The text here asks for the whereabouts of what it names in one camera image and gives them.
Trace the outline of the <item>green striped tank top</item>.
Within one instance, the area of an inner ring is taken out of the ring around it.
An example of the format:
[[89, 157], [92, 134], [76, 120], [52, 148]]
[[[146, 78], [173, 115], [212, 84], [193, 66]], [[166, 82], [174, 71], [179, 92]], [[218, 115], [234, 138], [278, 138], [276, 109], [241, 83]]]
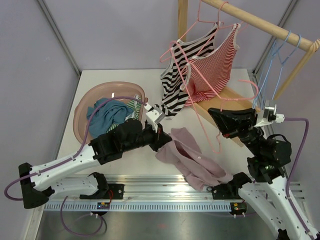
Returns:
[[128, 119], [139, 119], [140, 116], [140, 110], [141, 110], [141, 104], [135, 100], [129, 100], [126, 104], [128, 109], [131, 109], [131, 112], [127, 110], [125, 117], [120, 117], [119, 120], [116, 120], [115, 118], [113, 119], [113, 122], [109, 129], [106, 131], [107, 133], [110, 132], [111, 130], [115, 129], [118, 125], [123, 124], [126, 120]]

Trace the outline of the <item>mauve tank top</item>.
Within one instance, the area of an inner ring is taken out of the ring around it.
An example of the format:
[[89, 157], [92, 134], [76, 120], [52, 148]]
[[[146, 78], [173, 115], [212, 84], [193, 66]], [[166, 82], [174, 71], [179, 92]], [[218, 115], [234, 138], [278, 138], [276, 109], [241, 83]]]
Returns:
[[205, 186], [215, 187], [233, 180], [212, 158], [202, 154], [192, 134], [185, 128], [173, 128], [166, 143], [155, 155], [162, 163], [171, 164], [183, 175], [187, 183], [201, 192]]

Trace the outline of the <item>teal tank top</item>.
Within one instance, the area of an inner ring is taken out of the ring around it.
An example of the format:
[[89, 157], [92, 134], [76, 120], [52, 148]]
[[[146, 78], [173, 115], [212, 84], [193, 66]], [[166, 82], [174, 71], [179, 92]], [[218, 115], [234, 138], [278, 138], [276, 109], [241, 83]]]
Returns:
[[119, 120], [120, 117], [125, 117], [127, 111], [131, 112], [131, 109], [127, 108], [127, 105], [122, 101], [111, 100], [102, 106], [92, 117], [89, 124], [89, 133], [93, 138], [97, 138], [107, 132], [112, 125], [114, 118]]

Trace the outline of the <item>red striped tank top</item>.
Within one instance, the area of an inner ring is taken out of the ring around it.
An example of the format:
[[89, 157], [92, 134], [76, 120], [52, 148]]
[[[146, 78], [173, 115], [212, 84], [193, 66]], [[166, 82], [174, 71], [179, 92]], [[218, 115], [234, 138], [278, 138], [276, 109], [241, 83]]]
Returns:
[[240, 48], [236, 43], [241, 24], [235, 23], [226, 39], [207, 56], [192, 56], [182, 70], [186, 85], [184, 91], [190, 93], [184, 107], [192, 103], [210, 100], [219, 94], [231, 77], [235, 55]]

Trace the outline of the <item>blue hanger of green top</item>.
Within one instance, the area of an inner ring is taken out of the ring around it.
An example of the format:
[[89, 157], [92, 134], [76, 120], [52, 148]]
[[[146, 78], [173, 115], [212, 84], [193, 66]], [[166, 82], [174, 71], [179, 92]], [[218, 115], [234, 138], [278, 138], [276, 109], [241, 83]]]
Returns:
[[279, 75], [277, 78], [276, 85], [275, 85], [273, 93], [272, 93], [271, 100], [275, 99], [277, 90], [279, 88], [280, 80], [282, 78], [282, 72], [283, 72], [284, 66], [286, 65], [286, 63], [290, 59], [290, 57], [297, 51], [297, 49], [300, 46], [301, 40], [302, 40], [302, 36], [300, 34], [298, 34], [297, 46], [293, 49], [293, 51], [289, 55], [287, 55], [284, 59], [282, 59], [281, 54], [280, 54], [280, 50], [288, 42], [290, 36], [291, 36], [291, 31], [288, 32], [285, 40], [283, 40], [283, 42], [280, 46], [278, 46], [277, 40], [273, 41], [273, 43], [271, 45], [271, 49], [267, 54], [266, 60], [264, 61], [263, 65], [262, 65], [262, 72], [258, 78], [258, 85], [257, 85], [258, 90], [257, 90], [257, 94], [256, 94], [255, 98], [253, 99], [252, 107], [258, 106], [258, 98], [261, 97], [261, 100], [262, 100], [261, 107], [264, 108], [264, 106], [265, 106], [264, 98], [266, 95], [265, 91], [267, 89], [270, 71], [271, 71], [271, 68], [272, 68], [272, 65], [273, 65], [275, 58], [277, 58], [278, 62], [280, 64], [280, 70], [279, 70]]

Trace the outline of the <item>blue hanger of teal top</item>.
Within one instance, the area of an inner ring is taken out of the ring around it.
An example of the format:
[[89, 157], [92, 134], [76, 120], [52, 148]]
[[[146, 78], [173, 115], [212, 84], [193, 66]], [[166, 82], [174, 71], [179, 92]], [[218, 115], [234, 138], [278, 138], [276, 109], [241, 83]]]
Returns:
[[283, 43], [280, 46], [277, 45], [277, 41], [276, 40], [273, 42], [273, 44], [271, 46], [271, 49], [270, 49], [270, 51], [269, 51], [269, 53], [267, 55], [267, 58], [266, 58], [263, 66], [262, 66], [262, 72], [261, 72], [261, 75], [260, 75], [260, 78], [259, 78], [259, 82], [258, 82], [258, 92], [257, 92], [256, 97], [253, 100], [253, 103], [252, 103], [252, 107], [253, 108], [258, 106], [258, 98], [259, 98], [259, 96], [261, 96], [262, 100], [264, 100], [265, 90], [266, 90], [266, 87], [267, 87], [267, 84], [268, 84], [269, 73], [270, 73], [270, 70], [271, 70], [271, 67], [272, 67], [272, 64], [273, 64], [273, 60], [277, 56], [278, 59], [279, 59], [279, 62], [281, 64], [281, 69], [280, 69], [280, 73], [279, 73], [279, 76], [278, 76], [276, 87], [274, 89], [274, 93], [272, 95], [272, 97], [274, 98], [276, 90], [278, 89], [278, 85], [279, 85], [280, 79], [281, 79], [283, 67], [286, 64], [287, 60], [290, 58], [290, 56], [294, 53], [294, 51], [293, 51], [283, 61], [281, 60], [281, 56], [280, 56], [279, 51], [284, 46], [284, 44], [287, 42], [287, 40], [289, 39], [290, 34], [291, 34], [291, 31], [288, 32], [287, 37], [285, 38], [285, 40], [283, 41]]

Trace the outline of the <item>pink hanger of mauve top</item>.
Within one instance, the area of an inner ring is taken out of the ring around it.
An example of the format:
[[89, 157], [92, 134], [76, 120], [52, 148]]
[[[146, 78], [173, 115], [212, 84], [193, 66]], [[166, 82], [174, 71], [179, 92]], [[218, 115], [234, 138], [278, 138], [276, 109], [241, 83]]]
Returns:
[[170, 50], [171, 56], [182, 80], [182, 91], [188, 95], [186, 105], [194, 109], [198, 118], [202, 116], [212, 123], [209, 108], [217, 108], [219, 113], [226, 110], [257, 109], [252, 107], [252, 101], [258, 96], [259, 88], [253, 81], [242, 78], [238, 80], [254, 87], [255, 93], [251, 97], [242, 96], [227, 87], [232, 70], [231, 54], [227, 54], [224, 63], [220, 64], [219, 58], [212, 55], [187, 57], [182, 45], [177, 43], [176, 46], [186, 61], [185, 66], [179, 66], [173, 49]]

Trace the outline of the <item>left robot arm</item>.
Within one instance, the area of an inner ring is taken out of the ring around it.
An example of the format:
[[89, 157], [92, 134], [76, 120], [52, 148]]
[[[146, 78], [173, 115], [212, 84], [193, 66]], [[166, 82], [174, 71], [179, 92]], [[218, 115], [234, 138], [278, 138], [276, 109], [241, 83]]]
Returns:
[[153, 127], [129, 119], [69, 156], [42, 165], [23, 163], [18, 167], [23, 206], [25, 209], [40, 207], [57, 196], [78, 196], [82, 200], [107, 198], [110, 188], [102, 173], [93, 172], [79, 180], [70, 176], [119, 160], [123, 153], [144, 146], [157, 152], [171, 140], [161, 124]]

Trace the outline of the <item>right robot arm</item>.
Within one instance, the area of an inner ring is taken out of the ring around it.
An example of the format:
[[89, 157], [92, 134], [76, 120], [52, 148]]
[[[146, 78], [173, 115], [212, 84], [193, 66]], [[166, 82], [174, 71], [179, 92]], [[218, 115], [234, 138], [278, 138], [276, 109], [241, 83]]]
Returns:
[[277, 240], [318, 240], [320, 233], [299, 206], [283, 170], [291, 161], [291, 143], [274, 134], [264, 137], [262, 128], [284, 122], [285, 116], [275, 106], [260, 112], [212, 107], [207, 112], [226, 139], [239, 138], [253, 154], [247, 158], [249, 175], [239, 172], [223, 185], [228, 195], [247, 202]]

